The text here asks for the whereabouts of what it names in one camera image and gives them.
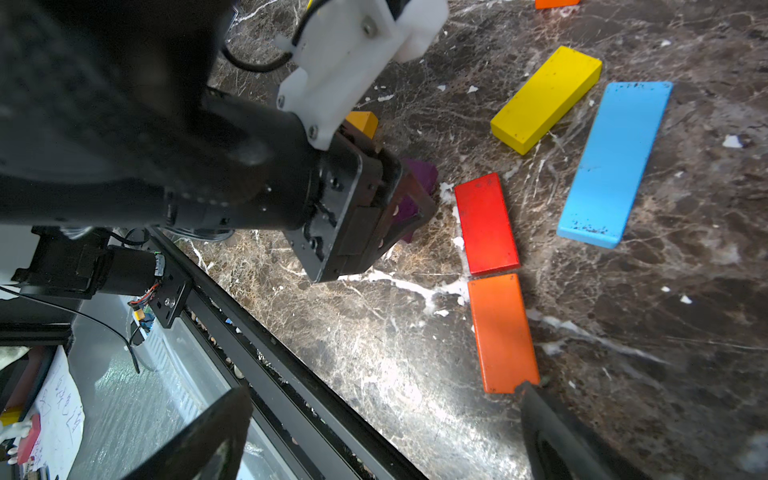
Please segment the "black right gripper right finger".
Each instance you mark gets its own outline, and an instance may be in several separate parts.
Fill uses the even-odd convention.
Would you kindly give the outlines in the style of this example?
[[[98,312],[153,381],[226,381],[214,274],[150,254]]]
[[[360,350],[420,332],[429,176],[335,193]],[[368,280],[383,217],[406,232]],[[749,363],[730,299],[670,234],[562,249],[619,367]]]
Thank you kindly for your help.
[[[542,388],[525,382],[521,389],[522,433],[535,480],[649,477]]]

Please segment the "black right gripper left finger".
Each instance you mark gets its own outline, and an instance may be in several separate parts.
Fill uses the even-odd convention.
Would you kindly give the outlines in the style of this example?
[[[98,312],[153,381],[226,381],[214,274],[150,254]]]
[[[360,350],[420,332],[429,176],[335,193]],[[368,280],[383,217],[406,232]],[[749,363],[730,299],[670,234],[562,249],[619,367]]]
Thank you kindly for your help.
[[[235,480],[252,412],[245,387],[229,390],[126,478]]]

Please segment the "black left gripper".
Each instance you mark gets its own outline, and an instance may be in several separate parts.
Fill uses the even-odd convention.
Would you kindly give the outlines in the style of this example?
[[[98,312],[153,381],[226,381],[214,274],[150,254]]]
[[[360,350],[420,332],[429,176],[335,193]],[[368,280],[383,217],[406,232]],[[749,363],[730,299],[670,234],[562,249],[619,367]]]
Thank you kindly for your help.
[[[329,282],[365,272],[435,212],[405,161],[344,122],[320,157],[308,220],[284,235],[309,280]]]

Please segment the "long yellow block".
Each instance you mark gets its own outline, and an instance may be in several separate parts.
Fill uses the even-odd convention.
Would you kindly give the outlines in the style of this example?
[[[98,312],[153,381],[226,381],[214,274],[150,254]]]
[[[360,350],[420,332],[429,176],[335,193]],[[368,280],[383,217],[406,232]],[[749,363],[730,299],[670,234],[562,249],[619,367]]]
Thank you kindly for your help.
[[[352,111],[346,116],[345,120],[368,138],[373,139],[375,137],[379,120],[374,113],[369,111]]]

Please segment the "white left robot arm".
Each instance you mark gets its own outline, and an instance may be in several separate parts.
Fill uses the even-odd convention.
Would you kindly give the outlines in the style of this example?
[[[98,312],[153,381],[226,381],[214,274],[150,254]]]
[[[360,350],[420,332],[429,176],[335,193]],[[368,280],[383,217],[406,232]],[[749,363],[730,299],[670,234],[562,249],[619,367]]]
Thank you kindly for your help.
[[[231,1],[5,1],[5,224],[280,230],[315,282],[360,274],[435,205],[347,116],[422,56],[444,1],[316,1],[274,106],[208,84]]]

